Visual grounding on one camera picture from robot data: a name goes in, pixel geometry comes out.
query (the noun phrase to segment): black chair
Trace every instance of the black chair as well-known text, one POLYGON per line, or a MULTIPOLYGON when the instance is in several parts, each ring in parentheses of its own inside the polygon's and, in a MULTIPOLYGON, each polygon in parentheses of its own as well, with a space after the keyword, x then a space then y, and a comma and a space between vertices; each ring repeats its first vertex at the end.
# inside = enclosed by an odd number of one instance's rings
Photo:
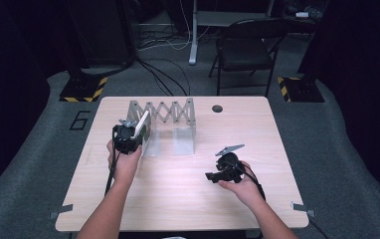
POLYGON ((223 35, 217 40, 217 56, 212 65, 209 77, 214 69, 218 69, 217 96, 221 90, 221 72, 270 70, 266 84, 249 84, 241 87, 267 87, 268 96, 275 61, 281 41, 287 34, 287 23, 282 18, 250 19, 233 23, 224 29, 223 35))

